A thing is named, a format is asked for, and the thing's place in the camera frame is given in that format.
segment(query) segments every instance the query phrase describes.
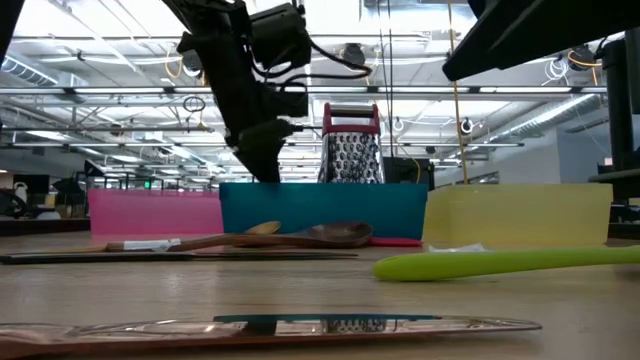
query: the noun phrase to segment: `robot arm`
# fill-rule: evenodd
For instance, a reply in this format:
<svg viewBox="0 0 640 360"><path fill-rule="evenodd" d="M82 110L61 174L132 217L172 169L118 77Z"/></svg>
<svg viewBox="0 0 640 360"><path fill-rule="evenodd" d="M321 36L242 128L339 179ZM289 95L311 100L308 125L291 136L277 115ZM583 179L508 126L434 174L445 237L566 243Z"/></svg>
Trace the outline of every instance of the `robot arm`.
<svg viewBox="0 0 640 360"><path fill-rule="evenodd" d="M287 71L310 62L304 9L283 4L250 17L242 1L163 2L190 31L183 34L178 52L197 53L227 128L226 143L259 181L279 182L278 153L292 131L283 133L275 120L306 116L308 99L303 92L276 91L256 80L252 69L270 78L281 74L260 71L255 62L263 69L288 62ZM262 141L243 141L243 134L258 130Z"/></svg>

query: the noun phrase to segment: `green spatula handle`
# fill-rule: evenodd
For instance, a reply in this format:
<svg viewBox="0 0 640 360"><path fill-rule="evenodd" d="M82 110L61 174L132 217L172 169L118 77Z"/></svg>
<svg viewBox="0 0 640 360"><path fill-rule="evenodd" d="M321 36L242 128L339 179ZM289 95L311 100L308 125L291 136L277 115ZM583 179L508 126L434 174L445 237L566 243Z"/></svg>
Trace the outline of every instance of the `green spatula handle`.
<svg viewBox="0 0 640 360"><path fill-rule="evenodd" d="M640 246L482 253L410 254L378 261L380 280L434 281L572 266L640 263Z"/></svg>

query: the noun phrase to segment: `wooden spatula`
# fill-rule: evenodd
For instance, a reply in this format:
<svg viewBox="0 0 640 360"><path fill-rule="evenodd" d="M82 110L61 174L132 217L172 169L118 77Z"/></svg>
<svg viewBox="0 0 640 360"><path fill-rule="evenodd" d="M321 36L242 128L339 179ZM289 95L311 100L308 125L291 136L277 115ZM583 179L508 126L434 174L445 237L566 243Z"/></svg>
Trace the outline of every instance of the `wooden spatula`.
<svg viewBox="0 0 640 360"><path fill-rule="evenodd" d="M280 230L279 221L269 221L256 225L246 231L247 234L252 235L268 235L275 234ZM232 234L221 234L207 237L205 239L217 239L231 236ZM194 240L178 240L180 243L187 243L190 241L199 241L202 239ZM167 244L175 244L175 240L151 240L151 241L119 241L110 242L103 246L87 247L79 249L65 249L65 250L52 250L52 251L39 251L39 254L79 254L79 253L99 253L99 252L123 252L123 251L164 251L163 246L167 247Z"/></svg>
<svg viewBox="0 0 640 360"><path fill-rule="evenodd" d="M369 224L360 222L333 223L316 225L310 229L294 235L261 235L261 234L229 234L211 236L202 239L179 240L168 242L161 251L192 251L222 245L285 245L301 248L318 249L346 249L365 245L373 229ZM149 251L149 249L135 248L127 243L117 242L107 244L108 252Z"/></svg>

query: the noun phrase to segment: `wall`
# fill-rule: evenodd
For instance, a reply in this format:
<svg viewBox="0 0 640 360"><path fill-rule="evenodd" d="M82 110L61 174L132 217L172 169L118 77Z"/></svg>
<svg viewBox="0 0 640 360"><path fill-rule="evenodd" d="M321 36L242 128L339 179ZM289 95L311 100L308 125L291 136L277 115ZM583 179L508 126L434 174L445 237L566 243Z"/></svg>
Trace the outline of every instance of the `wall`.
<svg viewBox="0 0 640 360"><path fill-rule="evenodd" d="M560 175L563 183L587 182L598 174L598 164L611 156L609 124L603 124L579 133L568 134L568 128L581 126L586 121L576 119L558 128ZM640 146L640 117L634 117L634 144Z"/></svg>
<svg viewBox="0 0 640 360"><path fill-rule="evenodd" d="M497 149L489 161L476 161L467 166L468 177L498 172L501 184L560 183L560 159L555 129L541 138L525 139L521 148ZM462 169L439 171L436 187L463 179Z"/></svg>
<svg viewBox="0 0 640 360"><path fill-rule="evenodd" d="M608 136L586 131L567 134L558 131L560 178L563 183L584 183L598 174L598 164L611 156Z"/></svg>

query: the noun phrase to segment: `table surface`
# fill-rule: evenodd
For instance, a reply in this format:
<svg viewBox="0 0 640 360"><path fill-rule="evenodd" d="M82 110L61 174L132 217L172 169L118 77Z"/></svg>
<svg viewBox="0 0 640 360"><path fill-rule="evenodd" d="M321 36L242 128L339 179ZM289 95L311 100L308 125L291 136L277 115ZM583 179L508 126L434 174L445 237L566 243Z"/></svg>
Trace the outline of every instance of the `table surface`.
<svg viewBox="0 0 640 360"><path fill-rule="evenodd" d="M0 253L88 244L88 233L0 238ZM638 359L640 266L594 266L440 283L385 283L375 260L0 266L0 322L86 325L258 313L417 313L513 317L522 333L412 342L197 350L118 359Z"/></svg>

